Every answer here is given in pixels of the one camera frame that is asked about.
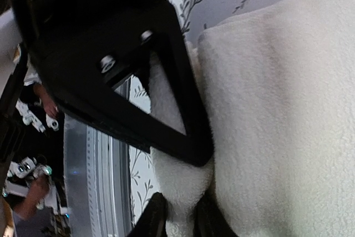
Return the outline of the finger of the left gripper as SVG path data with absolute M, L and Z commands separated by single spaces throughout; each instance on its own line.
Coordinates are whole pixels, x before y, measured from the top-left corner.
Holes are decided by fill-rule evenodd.
M 29 48 L 59 106 L 145 152 L 201 167 L 214 145 L 174 7 L 126 7 L 91 26 L 61 25 Z

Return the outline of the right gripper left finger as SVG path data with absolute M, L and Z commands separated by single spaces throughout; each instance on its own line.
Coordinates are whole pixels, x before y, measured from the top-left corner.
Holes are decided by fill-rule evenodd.
M 162 193 L 154 193 L 128 237 L 167 237 L 167 215 L 167 200 Z

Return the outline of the operator bare hand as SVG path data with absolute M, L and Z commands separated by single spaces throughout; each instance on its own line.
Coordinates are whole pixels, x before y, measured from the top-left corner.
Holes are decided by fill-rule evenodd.
M 42 84 L 35 83 L 33 86 L 34 93 L 39 97 L 42 102 L 43 109 L 45 113 L 53 118 L 56 119 L 59 113 L 59 109 L 50 95 L 47 93 L 47 90 L 44 88 Z

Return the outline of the operator second bare hand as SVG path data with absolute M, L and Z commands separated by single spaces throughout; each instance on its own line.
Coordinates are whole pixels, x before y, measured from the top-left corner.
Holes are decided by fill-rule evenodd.
M 49 181 L 46 175 L 39 176 L 31 183 L 25 198 L 13 205 L 12 210 L 22 219 L 28 220 L 37 212 L 37 205 L 49 193 Z

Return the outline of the cream white towel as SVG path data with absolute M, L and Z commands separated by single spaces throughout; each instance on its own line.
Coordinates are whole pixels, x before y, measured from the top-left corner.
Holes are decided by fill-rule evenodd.
M 214 138 L 205 167 L 151 151 L 168 236 L 193 236 L 210 191 L 216 236 L 354 235 L 354 0 L 282 0 L 190 49 Z

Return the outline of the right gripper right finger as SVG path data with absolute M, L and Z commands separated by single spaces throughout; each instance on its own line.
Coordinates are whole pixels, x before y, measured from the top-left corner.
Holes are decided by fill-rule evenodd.
M 193 236 L 237 237 L 209 193 L 202 196 L 195 208 Z

